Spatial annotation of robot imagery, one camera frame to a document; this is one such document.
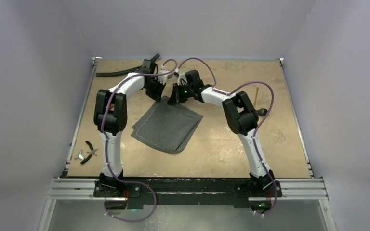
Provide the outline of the grey cloth napkin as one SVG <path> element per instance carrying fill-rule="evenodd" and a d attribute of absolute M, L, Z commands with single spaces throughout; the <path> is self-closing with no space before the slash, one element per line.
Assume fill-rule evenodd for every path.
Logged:
<path fill-rule="evenodd" d="M 155 150 L 168 154 L 182 152 L 203 116 L 180 104 L 169 105 L 163 96 L 132 126 L 131 136 Z"/>

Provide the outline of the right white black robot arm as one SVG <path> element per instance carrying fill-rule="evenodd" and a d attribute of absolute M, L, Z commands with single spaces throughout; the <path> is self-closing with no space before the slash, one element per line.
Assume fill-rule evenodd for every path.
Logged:
<path fill-rule="evenodd" d="M 194 98 L 196 101 L 218 106 L 222 108 L 230 130 L 240 138 L 249 163 L 250 178 L 237 186 L 237 190 L 247 190 L 258 196 L 277 197 L 278 186 L 274 174 L 261 153 L 259 115 L 247 93 L 221 91 L 213 85 L 204 84 L 197 70 L 186 73 L 175 70 L 174 76 L 178 81 L 173 85 L 169 105 Z"/>

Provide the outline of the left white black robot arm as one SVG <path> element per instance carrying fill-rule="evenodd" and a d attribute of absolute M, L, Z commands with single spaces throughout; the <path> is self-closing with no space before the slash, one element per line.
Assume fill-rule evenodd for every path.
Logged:
<path fill-rule="evenodd" d="M 101 134 L 104 151 L 102 172 L 95 182 L 94 196 L 123 197 L 129 191 L 121 162 L 121 136 L 128 121 L 127 101 L 144 89 L 154 101 L 161 100 L 164 83 L 158 80 L 156 59 L 145 59 L 115 87 L 96 95 L 94 124 Z"/>

